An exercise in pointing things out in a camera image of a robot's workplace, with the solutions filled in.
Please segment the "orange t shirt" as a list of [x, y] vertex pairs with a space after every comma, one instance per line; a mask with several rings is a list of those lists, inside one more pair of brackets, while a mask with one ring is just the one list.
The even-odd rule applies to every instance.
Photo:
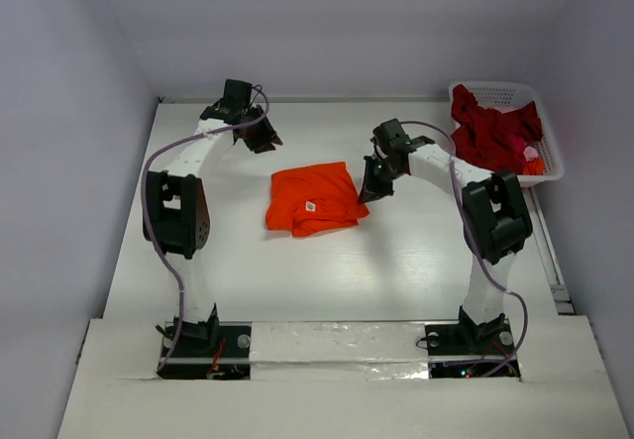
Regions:
[[369, 215], [343, 162], [289, 168], [271, 176], [264, 217], [270, 231], [304, 238], [355, 227]]

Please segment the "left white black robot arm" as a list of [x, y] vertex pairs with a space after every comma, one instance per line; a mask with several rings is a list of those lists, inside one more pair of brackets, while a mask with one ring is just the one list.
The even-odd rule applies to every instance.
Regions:
[[194, 133], [158, 149], [143, 167], [143, 234], [177, 288], [178, 312], [160, 331], [171, 356], [210, 356], [219, 348], [217, 307], [199, 263], [211, 234], [204, 174], [238, 141], [255, 154], [280, 146], [268, 111], [261, 85], [228, 79]]

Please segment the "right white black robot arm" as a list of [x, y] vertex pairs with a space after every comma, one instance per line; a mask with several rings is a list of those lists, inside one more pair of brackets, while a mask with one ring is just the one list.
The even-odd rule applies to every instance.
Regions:
[[511, 268], [533, 233], [518, 177], [471, 165], [457, 157], [455, 148], [444, 150], [426, 136], [412, 138], [405, 127], [391, 119], [373, 129], [359, 202], [393, 195], [394, 182], [405, 175], [429, 182], [454, 198], [473, 255], [458, 318], [427, 325], [426, 350], [432, 357], [488, 357], [498, 354], [503, 339], [514, 350], [522, 340], [512, 338], [503, 301], [512, 293]]

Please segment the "dark red t shirt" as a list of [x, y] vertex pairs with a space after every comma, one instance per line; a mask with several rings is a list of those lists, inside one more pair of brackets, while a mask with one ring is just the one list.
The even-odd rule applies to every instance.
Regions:
[[484, 108], [460, 84], [452, 91], [451, 116], [458, 123], [452, 134], [457, 156], [465, 162], [493, 172], [510, 170], [523, 175], [525, 164], [511, 149], [510, 134], [522, 137], [529, 146], [543, 138], [542, 121], [534, 102], [507, 112]]

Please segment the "white plastic basket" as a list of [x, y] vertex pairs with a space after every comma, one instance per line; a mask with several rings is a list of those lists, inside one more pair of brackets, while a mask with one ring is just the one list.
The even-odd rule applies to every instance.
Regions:
[[458, 85], [464, 85], [476, 98], [478, 104], [484, 108], [495, 108], [501, 112], [512, 111], [534, 102], [538, 115], [542, 121], [543, 138], [532, 147], [536, 149], [543, 160], [546, 171], [541, 176], [518, 175], [520, 184], [524, 187], [534, 186], [544, 181], [561, 178], [564, 167], [559, 154], [553, 131], [551, 130], [547, 112], [537, 95], [528, 85], [512, 82], [491, 81], [459, 81], [450, 85], [449, 96], [451, 108], [453, 102], [452, 91]]

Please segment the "pink garment in basket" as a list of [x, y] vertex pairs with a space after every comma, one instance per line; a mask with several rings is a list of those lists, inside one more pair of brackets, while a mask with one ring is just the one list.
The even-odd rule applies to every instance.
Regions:
[[508, 138], [514, 156], [524, 164], [539, 158], [538, 152], [529, 146], [522, 137], [510, 134]]

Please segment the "small orange garment in basket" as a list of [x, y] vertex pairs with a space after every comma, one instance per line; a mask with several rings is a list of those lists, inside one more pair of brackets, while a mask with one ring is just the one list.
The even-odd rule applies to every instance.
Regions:
[[544, 174], [544, 172], [546, 171], [546, 166], [543, 162], [543, 160], [539, 157], [529, 160], [524, 168], [523, 168], [523, 175], [526, 176], [541, 176]]

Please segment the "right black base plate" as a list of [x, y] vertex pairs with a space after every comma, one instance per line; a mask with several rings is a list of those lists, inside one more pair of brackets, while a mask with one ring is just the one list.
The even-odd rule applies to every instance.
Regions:
[[493, 372], [514, 350], [508, 324], [487, 337], [470, 340], [458, 324], [430, 324], [416, 346], [427, 352], [431, 379], [520, 378], [515, 358]]

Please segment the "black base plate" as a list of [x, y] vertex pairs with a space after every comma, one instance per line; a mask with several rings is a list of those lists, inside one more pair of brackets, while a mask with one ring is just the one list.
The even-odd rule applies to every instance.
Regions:
[[514, 350], [508, 324], [487, 337], [470, 340], [458, 324], [430, 324], [416, 346], [427, 352], [431, 379], [520, 378], [515, 358], [493, 372]]
[[182, 333], [158, 376], [164, 380], [248, 380], [251, 333], [250, 324], [221, 324], [209, 341]]

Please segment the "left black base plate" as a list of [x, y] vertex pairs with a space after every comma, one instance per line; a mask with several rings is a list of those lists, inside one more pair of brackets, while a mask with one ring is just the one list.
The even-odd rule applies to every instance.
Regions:
[[251, 333], [250, 324], [221, 324], [209, 341], [182, 333], [158, 376], [164, 380], [248, 380]]

